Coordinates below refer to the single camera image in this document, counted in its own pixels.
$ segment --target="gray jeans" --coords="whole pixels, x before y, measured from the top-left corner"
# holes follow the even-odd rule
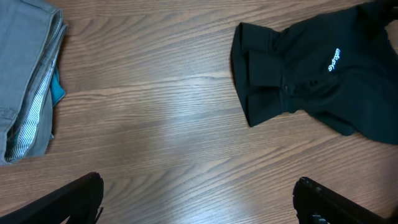
[[[0,1],[0,165],[44,154],[49,85],[66,25],[43,0]]]

